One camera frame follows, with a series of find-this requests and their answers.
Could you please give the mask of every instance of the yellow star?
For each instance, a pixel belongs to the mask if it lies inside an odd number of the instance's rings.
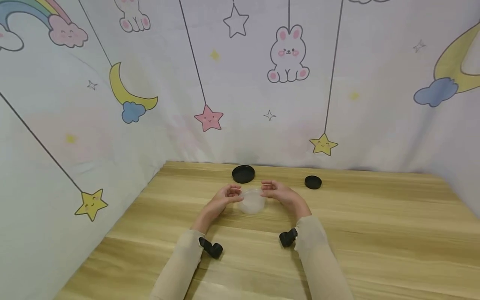
[[[212,53],[210,53],[210,56],[213,58],[213,60],[218,61],[220,59],[220,54],[218,54],[215,49],[213,49]]]
[[[315,148],[313,149],[313,153],[323,152],[328,156],[332,155],[330,153],[330,150],[338,145],[337,143],[329,141],[325,133],[322,134],[319,139],[310,140],[310,143],[315,146]]]
[[[350,94],[350,99],[352,99],[352,100],[357,100],[358,97],[360,97],[360,95],[357,92],[353,92],[353,93]]]
[[[100,189],[93,194],[82,192],[82,200],[84,203],[75,212],[75,215],[78,216],[87,214],[90,218],[90,221],[95,221],[96,213],[100,209],[108,206],[108,204],[102,200],[102,193],[103,189]]]
[[[77,141],[77,137],[72,134],[67,134],[67,143],[74,144]]]

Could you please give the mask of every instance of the string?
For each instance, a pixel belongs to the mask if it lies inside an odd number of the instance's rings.
[[[107,55],[107,52],[105,51],[105,48],[103,48],[102,42],[100,42],[100,39],[98,38],[98,35],[96,34],[95,28],[93,28],[92,22],[90,21],[90,18],[88,17],[88,14],[87,14],[87,12],[85,11],[84,6],[83,6],[82,3],[80,2],[80,0],[78,0],[78,3],[80,3],[80,6],[82,7],[82,10],[84,11],[85,17],[87,17],[87,20],[88,20],[88,22],[89,22],[89,24],[90,24],[90,27],[92,27],[93,33],[95,34],[96,39],[98,40],[98,43],[100,44],[100,47],[101,47],[102,50],[103,50],[103,53],[104,53],[105,56],[107,57],[108,63],[110,64],[110,67],[112,67],[113,65],[112,65],[110,59],[108,58],[108,55]]]
[[[290,32],[290,0],[288,0],[288,32]]]
[[[328,92],[328,105],[327,105],[327,114],[325,116],[324,133],[327,132],[328,111],[330,110],[330,99],[332,98],[333,76],[334,76],[334,73],[335,73],[336,50],[338,48],[338,37],[339,37],[339,34],[340,34],[340,24],[342,23],[343,1],[344,0],[342,0],[342,2],[340,4],[340,15],[338,17],[338,28],[336,30],[335,54],[333,55],[332,77],[330,78],[330,91]]]
[[[72,177],[70,177],[70,175],[68,175],[67,171],[65,171],[65,169],[60,165],[60,163],[53,157],[52,153],[50,153],[50,151],[45,147],[45,145],[43,145],[43,143],[40,141],[40,139],[37,137],[37,135],[35,135],[35,133],[32,131],[32,129],[27,125],[27,123],[24,121],[24,119],[22,117],[20,117],[18,112],[13,108],[13,106],[10,104],[10,102],[7,100],[7,98],[5,98],[5,96],[2,94],[2,92],[0,92],[0,96],[3,98],[5,103],[7,103],[7,105],[10,107],[10,109],[13,111],[13,113],[17,116],[17,118],[20,120],[20,122],[22,122],[23,125],[27,128],[27,130],[30,132],[30,134],[36,139],[36,141],[40,144],[40,146],[42,146],[43,150],[45,150],[45,152],[50,156],[50,158],[53,159],[53,161],[60,168],[60,170],[62,170],[62,172],[68,177],[68,179],[70,179],[70,181],[78,189],[78,191],[82,192],[80,187],[75,183],[75,181],[72,179]]]
[[[200,79],[200,73],[198,72],[197,60],[195,59],[195,53],[193,52],[192,40],[190,40],[190,33],[188,32],[187,21],[185,20],[185,13],[183,12],[183,6],[181,0],[179,0],[181,15],[183,17],[183,22],[185,23],[185,29],[187,30],[188,42],[190,44],[190,49],[192,50],[193,62],[195,63],[195,69],[197,70],[198,82],[200,83],[200,88],[202,89],[202,95],[204,97],[204,103],[207,105],[207,100],[205,99],[204,86],[202,85],[202,80]]]

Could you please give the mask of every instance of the black lid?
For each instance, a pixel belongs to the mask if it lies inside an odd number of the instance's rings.
[[[255,178],[255,170],[251,166],[238,166],[232,171],[232,177],[235,182],[248,183]]]
[[[322,180],[317,176],[310,175],[305,177],[305,186],[309,189],[316,190],[322,185]]]

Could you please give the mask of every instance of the crescent moon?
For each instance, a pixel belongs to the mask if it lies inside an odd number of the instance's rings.
[[[110,86],[112,88],[113,95],[123,105],[125,102],[133,102],[135,104],[141,104],[145,107],[145,110],[154,108],[158,102],[158,97],[155,98],[142,98],[130,94],[120,79],[120,64],[117,62],[110,69]]]
[[[462,62],[479,31],[480,23],[464,32],[445,49],[435,65],[434,78],[452,78],[458,84],[457,93],[480,86],[480,75],[470,75],[462,71]]]

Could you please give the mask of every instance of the left hand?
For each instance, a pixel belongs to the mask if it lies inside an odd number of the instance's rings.
[[[206,234],[210,225],[220,216],[229,203],[243,200],[240,193],[240,186],[237,184],[228,184],[221,188],[212,200],[203,207],[190,229]]]

